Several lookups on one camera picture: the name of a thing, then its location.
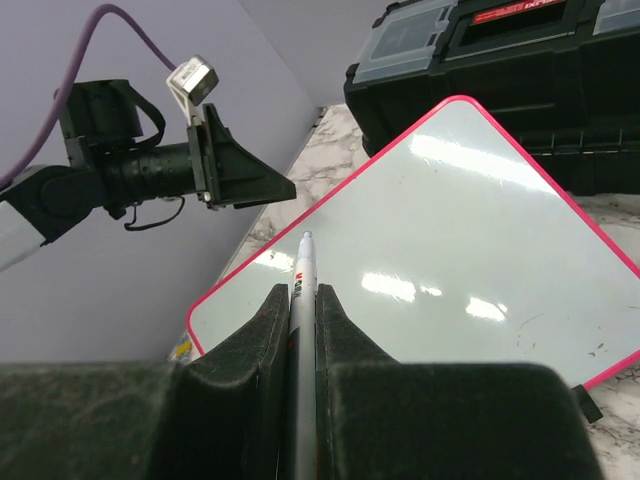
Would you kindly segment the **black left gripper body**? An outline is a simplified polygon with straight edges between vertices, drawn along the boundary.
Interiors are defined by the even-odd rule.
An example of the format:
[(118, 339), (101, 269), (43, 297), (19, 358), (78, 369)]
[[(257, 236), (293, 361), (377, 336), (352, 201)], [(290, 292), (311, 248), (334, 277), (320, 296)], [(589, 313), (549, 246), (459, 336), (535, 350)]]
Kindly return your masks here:
[(196, 195), (209, 210), (214, 210), (212, 194), (210, 188), (207, 186), (205, 175), (205, 165), (207, 162), (205, 154), (205, 142), (207, 140), (205, 124), (200, 123), (189, 126), (187, 128), (187, 137)]

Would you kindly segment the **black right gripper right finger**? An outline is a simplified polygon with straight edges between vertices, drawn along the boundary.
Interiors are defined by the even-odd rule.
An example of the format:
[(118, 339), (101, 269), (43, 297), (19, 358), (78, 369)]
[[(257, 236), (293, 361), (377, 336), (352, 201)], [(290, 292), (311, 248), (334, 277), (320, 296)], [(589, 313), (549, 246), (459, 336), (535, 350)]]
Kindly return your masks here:
[(321, 285), (321, 479), (599, 479), (572, 389), (527, 363), (403, 364)]

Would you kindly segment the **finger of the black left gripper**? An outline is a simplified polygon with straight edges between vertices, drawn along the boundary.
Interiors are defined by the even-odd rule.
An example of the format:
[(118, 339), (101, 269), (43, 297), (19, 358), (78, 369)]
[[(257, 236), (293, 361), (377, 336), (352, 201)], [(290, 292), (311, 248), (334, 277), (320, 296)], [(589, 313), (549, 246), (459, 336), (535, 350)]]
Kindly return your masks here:
[[(215, 209), (232, 206), (240, 209), (242, 202), (267, 200), (267, 175), (278, 171), (242, 147), (225, 127), (213, 104), (203, 106), (207, 140), (205, 142), (206, 183)], [(296, 198), (296, 187), (284, 180), (289, 190), (287, 200)]]

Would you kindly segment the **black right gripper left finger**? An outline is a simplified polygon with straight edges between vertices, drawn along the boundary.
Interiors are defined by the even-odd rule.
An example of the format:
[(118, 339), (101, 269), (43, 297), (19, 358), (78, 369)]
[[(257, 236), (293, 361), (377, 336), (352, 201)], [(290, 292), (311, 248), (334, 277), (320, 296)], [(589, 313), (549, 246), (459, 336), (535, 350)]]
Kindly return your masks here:
[(5, 479), (272, 479), (288, 289), (197, 360), (5, 365)]

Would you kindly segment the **blue white marker pen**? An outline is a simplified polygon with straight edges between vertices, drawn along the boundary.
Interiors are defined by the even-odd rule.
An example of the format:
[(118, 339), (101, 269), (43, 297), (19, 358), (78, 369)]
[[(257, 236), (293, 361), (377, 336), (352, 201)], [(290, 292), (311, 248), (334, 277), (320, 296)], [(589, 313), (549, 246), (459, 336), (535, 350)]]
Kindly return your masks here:
[(283, 477), (314, 479), (316, 467), (316, 249), (312, 233), (299, 243), (289, 321), (289, 379)]

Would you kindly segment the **pink-framed whiteboard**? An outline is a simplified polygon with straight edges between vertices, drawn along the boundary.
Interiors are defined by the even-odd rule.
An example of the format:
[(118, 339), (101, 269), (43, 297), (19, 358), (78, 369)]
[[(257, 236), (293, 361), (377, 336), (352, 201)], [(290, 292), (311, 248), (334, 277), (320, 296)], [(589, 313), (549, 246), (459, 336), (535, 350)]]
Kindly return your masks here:
[(191, 308), (208, 352), (313, 236), (318, 279), (405, 363), (533, 362), (592, 388), (639, 359), (639, 270), (474, 99), (437, 105)]

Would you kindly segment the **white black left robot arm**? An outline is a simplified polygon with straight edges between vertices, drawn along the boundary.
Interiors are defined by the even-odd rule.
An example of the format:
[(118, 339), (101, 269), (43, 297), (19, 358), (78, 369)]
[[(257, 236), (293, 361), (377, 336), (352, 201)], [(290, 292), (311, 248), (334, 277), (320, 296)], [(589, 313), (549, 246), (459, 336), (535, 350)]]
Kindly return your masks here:
[(76, 83), (59, 118), (68, 164), (27, 168), (1, 190), (1, 267), (51, 244), (98, 208), (113, 219), (145, 201), (210, 210), (292, 200), (294, 183), (233, 138), (215, 106), (197, 110), (184, 143), (162, 144), (161, 112), (126, 80)]

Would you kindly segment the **yellow grey small connector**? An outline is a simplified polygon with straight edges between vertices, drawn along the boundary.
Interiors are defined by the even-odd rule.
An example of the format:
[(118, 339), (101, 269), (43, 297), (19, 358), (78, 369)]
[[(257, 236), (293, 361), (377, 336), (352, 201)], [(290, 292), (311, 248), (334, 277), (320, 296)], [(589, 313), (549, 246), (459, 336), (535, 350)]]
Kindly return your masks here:
[(194, 345), (188, 333), (184, 333), (174, 345), (166, 360), (188, 364), (193, 360)]

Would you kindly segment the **black plastic toolbox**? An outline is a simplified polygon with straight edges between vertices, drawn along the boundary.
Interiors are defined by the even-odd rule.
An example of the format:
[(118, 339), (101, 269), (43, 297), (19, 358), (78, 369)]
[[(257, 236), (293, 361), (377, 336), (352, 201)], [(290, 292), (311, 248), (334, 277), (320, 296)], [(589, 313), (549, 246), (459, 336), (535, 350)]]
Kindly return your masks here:
[(374, 155), (444, 99), (466, 95), (565, 190), (639, 191), (635, 1), (401, 1), (346, 72)]

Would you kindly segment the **aluminium frame rail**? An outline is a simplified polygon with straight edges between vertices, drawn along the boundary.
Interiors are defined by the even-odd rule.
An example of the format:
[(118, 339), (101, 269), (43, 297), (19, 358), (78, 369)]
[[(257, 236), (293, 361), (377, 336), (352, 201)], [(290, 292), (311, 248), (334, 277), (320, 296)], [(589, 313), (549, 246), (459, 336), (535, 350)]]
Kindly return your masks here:
[(274, 174), (267, 175), (267, 193), (268, 193), (267, 200), (262, 200), (262, 201), (253, 200), (253, 201), (241, 203), (240, 210), (259, 208), (259, 212), (255, 215), (255, 218), (252, 221), (251, 225), (247, 228), (245, 235), (243, 236), (238, 246), (235, 248), (229, 261), (227, 262), (225, 267), (220, 271), (219, 276), (215, 280), (216, 283), (220, 282), (231, 271), (231, 266), (233, 262), (239, 257), (242, 247), (248, 242), (250, 233), (252, 232), (254, 227), (257, 225), (258, 220), (260, 219), (261, 215), (264, 213), (264, 210), (266, 209), (266, 207), (274, 203), (287, 201), (287, 198), (284, 197), (284, 194), (289, 190), (289, 187), (284, 187), (284, 180), (289, 180), (289, 176), (293, 169), (293, 166), (299, 160), (304, 149), (308, 146), (311, 140), (311, 137), (319, 127), (320, 122), (325, 117), (327, 110), (328, 110), (328, 106), (322, 106), (317, 110), (317, 116), (314, 119), (313, 123), (311, 124), (311, 127), (307, 132), (306, 136), (304, 137), (304, 141), (301, 147), (296, 152), (295, 156), (293, 157), (293, 160), (286, 167), (285, 171), (283, 173), (278, 172), (278, 176), (275, 176)]

